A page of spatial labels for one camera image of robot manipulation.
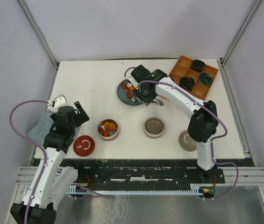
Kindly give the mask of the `wooden compartment tray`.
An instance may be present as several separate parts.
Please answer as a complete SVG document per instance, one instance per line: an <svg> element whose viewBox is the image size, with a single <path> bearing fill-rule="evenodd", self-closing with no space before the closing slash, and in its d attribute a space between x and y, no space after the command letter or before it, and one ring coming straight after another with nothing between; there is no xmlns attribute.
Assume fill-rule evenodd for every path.
<svg viewBox="0 0 264 224"><path fill-rule="evenodd" d="M169 77L186 92L201 100L206 99L218 69L202 60L180 56Z"/></svg>

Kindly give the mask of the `red steel lunch bowl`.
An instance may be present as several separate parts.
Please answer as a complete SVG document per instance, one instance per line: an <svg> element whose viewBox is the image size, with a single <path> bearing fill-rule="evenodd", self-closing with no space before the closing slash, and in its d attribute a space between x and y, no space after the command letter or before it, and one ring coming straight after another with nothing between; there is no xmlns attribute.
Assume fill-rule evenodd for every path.
<svg viewBox="0 0 264 224"><path fill-rule="evenodd" d="M118 129L116 131L107 131L103 128L103 124L104 122L109 121L112 123L115 123L118 127ZM119 129L119 125L117 124L117 122L113 119L105 119L102 120L99 124L98 124L98 134L99 136L105 140L105 141L112 141L114 139L117 138L117 136L119 135L120 129Z"/></svg>

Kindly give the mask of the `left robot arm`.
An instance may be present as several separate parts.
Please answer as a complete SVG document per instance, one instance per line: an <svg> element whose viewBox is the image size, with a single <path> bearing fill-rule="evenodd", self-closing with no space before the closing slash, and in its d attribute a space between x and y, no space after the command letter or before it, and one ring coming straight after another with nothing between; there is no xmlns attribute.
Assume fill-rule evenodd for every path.
<svg viewBox="0 0 264 224"><path fill-rule="evenodd" d="M43 155L33 181L20 203L11 206L10 213L18 224L52 224L57 208L70 186L81 182L86 171L79 167L57 170L72 144L76 129L89 120L80 102L69 106L62 96L47 102L56 112L51 115L53 124L44 138L43 146L36 146Z"/></svg>

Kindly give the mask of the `red pepper piece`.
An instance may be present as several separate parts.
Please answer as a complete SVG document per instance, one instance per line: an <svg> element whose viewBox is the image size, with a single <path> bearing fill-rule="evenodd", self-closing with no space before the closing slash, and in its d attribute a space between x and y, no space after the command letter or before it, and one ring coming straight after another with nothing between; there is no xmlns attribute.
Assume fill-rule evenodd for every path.
<svg viewBox="0 0 264 224"><path fill-rule="evenodd" d="M127 93L128 98L132 98L132 94L129 89L126 89L125 92Z"/></svg>

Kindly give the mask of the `metal tongs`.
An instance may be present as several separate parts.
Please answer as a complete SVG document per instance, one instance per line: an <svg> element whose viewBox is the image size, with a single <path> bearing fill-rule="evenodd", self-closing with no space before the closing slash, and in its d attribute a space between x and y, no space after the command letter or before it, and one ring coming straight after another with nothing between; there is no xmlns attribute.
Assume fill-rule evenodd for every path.
<svg viewBox="0 0 264 224"><path fill-rule="evenodd" d="M143 95L139 91L132 92L133 98L136 98L138 101L141 101L144 105L149 106L150 104L155 104L163 106L164 103L162 100L157 98L157 94L149 93L148 95Z"/></svg>

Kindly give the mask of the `beige lunch box bowl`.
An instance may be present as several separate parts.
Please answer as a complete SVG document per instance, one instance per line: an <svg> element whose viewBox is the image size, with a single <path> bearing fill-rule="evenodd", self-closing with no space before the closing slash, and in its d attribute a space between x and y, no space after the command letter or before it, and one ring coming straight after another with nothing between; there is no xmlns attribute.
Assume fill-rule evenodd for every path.
<svg viewBox="0 0 264 224"><path fill-rule="evenodd" d="M150 117L144 122L143 131L149 138L159 138L164 134L165 123L158 117Z"/></svg>

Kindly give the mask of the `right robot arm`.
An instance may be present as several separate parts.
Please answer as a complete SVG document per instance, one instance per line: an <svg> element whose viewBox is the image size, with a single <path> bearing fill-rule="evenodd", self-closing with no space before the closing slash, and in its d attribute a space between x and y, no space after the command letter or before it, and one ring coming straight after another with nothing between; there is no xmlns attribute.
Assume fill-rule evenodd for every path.
<svg viewBox="0 0 264 224"><path fill-rule="evenodd" d="M209 100L204 102L186 92L160 69L150 72L142 65L134 68L131 77L127 78L135 87L132 96L142 101L146 106L157 104L163 106L158 96L164 97L177 106L190 119L187 132L196 142L200 167L197 178L208 182L214 176L212 170L215 162L212 160L210 138L216 133L218 121L216 104Z"/></svg>

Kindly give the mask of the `fried chicken piece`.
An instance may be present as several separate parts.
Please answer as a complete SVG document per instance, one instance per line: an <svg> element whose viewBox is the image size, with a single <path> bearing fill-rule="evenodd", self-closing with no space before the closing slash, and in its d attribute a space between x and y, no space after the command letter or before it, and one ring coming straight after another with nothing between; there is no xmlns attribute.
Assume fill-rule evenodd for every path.
<svg viewBox="0 0 264 224"><path fill-rule="evenodd" d="M118 129L118 127L115 123L112 123L109 121L104 122L103 128L107 131L116 131Z"/></svg>

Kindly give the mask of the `blue ceramic food plate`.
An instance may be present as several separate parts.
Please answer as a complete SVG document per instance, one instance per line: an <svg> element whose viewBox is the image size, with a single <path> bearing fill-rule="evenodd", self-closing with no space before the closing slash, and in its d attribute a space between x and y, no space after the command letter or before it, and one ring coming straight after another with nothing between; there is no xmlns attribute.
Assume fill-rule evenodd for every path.
<svg viewBox="0 0 264 224"><path fill-rule="evenodd" d="M128 93L126 91L125 85L128 84L127 80L123 80L117 87L117 97L119 100L127 105L136 106L136 105L142 105L143 103L139 100L134 100L133 98L128 97Z"/></svg>

